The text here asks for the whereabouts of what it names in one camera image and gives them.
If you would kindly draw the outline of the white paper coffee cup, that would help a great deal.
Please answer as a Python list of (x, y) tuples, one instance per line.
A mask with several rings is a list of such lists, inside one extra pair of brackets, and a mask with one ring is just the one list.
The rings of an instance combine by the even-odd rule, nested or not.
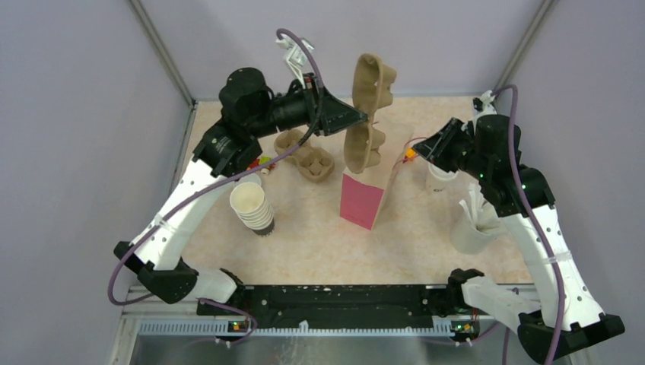
[(426, 175), (425, 186), (432, 192), (442, 192), (458, 176), (458, 172), (447, 172), (430, 163)]

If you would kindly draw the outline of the pink paper gift bag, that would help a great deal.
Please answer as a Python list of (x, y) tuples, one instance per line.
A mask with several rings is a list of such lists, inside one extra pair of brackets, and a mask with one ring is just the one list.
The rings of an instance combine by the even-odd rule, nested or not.
[(340, 217), (373, 229), (414, 130), (413, 125), (381, 120), (345, 139)]

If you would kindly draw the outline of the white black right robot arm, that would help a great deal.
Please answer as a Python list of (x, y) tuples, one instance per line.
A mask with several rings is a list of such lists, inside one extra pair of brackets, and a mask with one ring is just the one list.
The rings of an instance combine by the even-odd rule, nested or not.
[(473, 100), (469, 122), (451, 119), (414, 145), (415, 153), (449, 173), (476, 179), (484, 199), (515, 239), (538, 297), (528, 300), (475, 269), (456, 269), (446, 304), (455, 313), (479, 309), (519, 339), (536, 363), (550, 364), (622, 335), (620, 316), (607, 313), (586, 286), (561, 232), (555, 198), (542, 172), (522, 164), (515, 112), (497, 111), (497, 93)]

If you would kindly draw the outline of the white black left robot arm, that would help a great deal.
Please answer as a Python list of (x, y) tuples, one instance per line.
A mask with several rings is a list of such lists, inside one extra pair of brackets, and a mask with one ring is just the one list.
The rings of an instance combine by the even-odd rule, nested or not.
[(240, 281), (224, 269), (198, 271), (186, 264), (182, 254), (191, 235), (235, 181), (256, 171), (261, 138), (302, 125), (308, 135), (334, 135), (366, 122), (367, 115), (331, 95), (313, 73), (277, 94), (260, 70), (240, 68), (228, 76), (219, 98), (221, 117), (196, 145), (169, 198), (133, 241), (116, 244), (114, 254), (149, 297), (168, 304), (206, 298), (234, 314), (244, 302)]

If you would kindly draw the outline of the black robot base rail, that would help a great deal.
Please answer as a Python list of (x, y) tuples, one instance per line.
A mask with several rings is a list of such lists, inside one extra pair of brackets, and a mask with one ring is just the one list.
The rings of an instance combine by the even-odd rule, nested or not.
[(475, 325), (483, 312), (458, 307), (443, 285), (255, 285), (228, 306), (253, 316), (261, 329), (428, 329), (451, 318)]

